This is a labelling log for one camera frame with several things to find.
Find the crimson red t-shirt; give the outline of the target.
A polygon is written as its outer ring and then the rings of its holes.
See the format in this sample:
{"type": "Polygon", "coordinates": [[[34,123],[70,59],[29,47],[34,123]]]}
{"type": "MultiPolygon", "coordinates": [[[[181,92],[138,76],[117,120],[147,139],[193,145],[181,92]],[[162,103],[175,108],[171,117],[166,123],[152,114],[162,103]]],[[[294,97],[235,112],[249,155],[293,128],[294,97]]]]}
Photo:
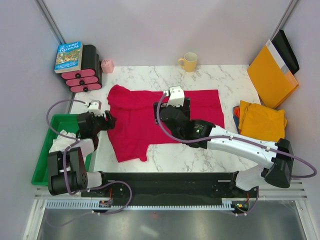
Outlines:
{"type": "MultiPolygon", "coordinates": [[[[131,91],[120,85],[110,89],[107,100],[116,122],[107,134],[119,163],[133,159],[145,162],[149,145],[175,143],[156,124],[154,107],[162,95],[162,91],[131,91]]],[[[189,90],[184,95],[190,98],[191,119],[225,126],[217,89],[189,90]]]]}

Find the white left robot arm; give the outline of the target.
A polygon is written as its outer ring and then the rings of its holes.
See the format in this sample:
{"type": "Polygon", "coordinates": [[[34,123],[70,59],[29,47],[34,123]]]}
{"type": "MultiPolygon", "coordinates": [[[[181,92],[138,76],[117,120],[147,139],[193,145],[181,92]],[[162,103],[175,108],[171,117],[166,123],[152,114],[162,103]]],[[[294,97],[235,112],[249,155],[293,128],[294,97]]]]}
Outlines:
{"type": "Polygon", "coordinates": [[[48,190],[57,196],[85,190],[90,182],[85,159],[98,148],[100,131],[114,129],[116,118],[106,110],[103,115],[85,112],[76,116],[77,140],[71,147],[48,154],[48,190]]]}

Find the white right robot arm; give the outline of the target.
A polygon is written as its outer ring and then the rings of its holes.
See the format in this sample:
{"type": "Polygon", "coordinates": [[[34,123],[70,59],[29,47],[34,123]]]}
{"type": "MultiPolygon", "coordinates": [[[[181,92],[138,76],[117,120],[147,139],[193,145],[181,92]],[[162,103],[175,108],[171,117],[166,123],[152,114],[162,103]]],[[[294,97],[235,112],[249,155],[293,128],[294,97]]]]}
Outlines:
{"type": "Polygon", "coordinates": [[[171,139],[191,148],[217,150],[245,158],[256,166],[233,173],[229,191],[235,197],[265,183],[282,189],[291,185],[293,150],[289,140],[264,141],[228,132],[205,120],[190,119],[190,99],[184,106],[153,104],[155,123],[171,139]]]}

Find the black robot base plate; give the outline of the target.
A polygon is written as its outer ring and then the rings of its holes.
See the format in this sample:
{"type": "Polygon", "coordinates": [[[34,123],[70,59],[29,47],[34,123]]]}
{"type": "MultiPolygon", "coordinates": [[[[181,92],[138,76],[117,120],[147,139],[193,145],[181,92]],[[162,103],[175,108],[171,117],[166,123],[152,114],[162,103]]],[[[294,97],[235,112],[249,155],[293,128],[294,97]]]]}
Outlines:
{"type": "Polygon", "coordinates": [[[235,186],[233,173],[102,173],[110,186],[83,192],[82,197],[111,198],[115,206],[129,203],[142,207],[218,206],[226,199],[257,196],[257,188],[244,191],[235,186]]]}

